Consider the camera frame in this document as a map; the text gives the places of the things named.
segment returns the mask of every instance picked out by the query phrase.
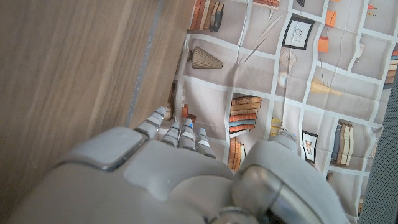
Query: gray robot arm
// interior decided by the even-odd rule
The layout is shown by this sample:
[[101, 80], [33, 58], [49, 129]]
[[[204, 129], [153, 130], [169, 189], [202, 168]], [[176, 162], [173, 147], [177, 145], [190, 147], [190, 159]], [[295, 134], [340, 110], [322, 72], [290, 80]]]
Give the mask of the gray robot arm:
[[9, 223], [344, 223], [289, 133], [257, 142], [233, 175], [189, 119], [155, 140], [164, 111], [77, 145]]

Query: wood grain surface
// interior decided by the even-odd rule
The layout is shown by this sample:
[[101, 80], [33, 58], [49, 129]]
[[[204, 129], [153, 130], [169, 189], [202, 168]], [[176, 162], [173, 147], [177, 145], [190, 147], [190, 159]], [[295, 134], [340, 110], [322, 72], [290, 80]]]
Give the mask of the wood grain surface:
[[[62, 154], [126, 123], [158, 2], [0, 2], [0, 222]], [[194, 2], [164, 1], [131, 127], [165, 105]]]

